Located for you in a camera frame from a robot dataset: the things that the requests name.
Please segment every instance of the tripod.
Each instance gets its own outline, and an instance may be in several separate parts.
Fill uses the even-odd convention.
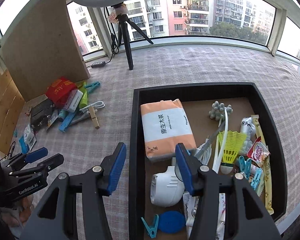
[[[114,8],[121,7],[121,4],[117,4],[113,6]],[[129,38],[129,32],[128,32],[128,25],[130,24],[131,27],[133,27],[142,37],[146,39],[150,44],[153,44],[153,42],[148,38],[148,36],[133,22],[131,21],[126,14],[119,14],[117,15],[116,19],[119,21],[118,26],[118,47],[121,45],[121,39],[123,38],[124,48],[126,50],[127,60],[129,69],[133,69],[133,60],[132,60],[132,54],[131,54],[131,47],[130,47],[130,38]]]

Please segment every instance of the yellow wrapper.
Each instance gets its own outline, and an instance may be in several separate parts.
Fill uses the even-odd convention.
[[[263,133],[259,123],[259,115],[251,115],[252,122],[256,126],[256,135],[257,138],[261,136],[261,142],[266,145],[265,138],[263,137]],[[269,157],[265,159],[263,164],[263,173],[265,176],[265,188],[266,188],[266,209],[270,215],[274,213],[272,209],[272,180],[271,180],[271,169],[270,169],[270,162]]]

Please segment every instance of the red pouch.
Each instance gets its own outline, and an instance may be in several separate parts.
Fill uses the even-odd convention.
[[[60,77],[48,88],[46,96],[52,100],[57,108],[62,108],[67,102],[69,93],[73,89],[77,89],[77,86],[73,82],[65,77]]]

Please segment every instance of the screw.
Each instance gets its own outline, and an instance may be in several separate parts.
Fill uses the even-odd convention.
[[[59,179],[65,179],[67,177],[67,174],[66,173],[60,173],[59,175],[58,175],[58,178]]]
[[[200,171],[207,172],[209,171],[209,167],[207,165],[200,166]]]
[[[102,171],[102,168],[101,168],[100,166],[94,166],[94,167],[92,168],[92,171],[93,171],[93,172],[100,172],[100,171]]]
[[[243,179],[243,175],[241,173],[236,173],[234,176],[236,179]]]

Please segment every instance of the blue rubber pad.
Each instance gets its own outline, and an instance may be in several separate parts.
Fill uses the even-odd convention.
[[[185,225],[185,217],[178,211],[167,211],[159,215],[158,229],[164,233],[175,234]]]
[[[112,194],[117,188],[118,181],[121,175],[121,171],[124,165],[124,161],[126,160],[127,156],[127,146],[122,144],[119,153],[114,161],[114,164],[111,167],[111,171],[109,173],[109,183],[106,191],[109,195]]]
[[[184,148],[184,153],[188,155],[188,152],[186,151],[186,148]],[[180,147],[179,144],[176,145],[176,160],[179,166],[179,170],[182,176],[183,184],[185,184],[186,191],[190,193],[190,195],[194,195],[194,186],[192,184],[192,175],[191,170],[186,162],[186,157],[184,156],[184,153]]]
[[[28,153],[25,161],[27,163],[33,163],[37,160],[40,160],[41,158],[48,155],[48,150],[45,147],[40,148],[39,150],[36,150],[34,152]]]

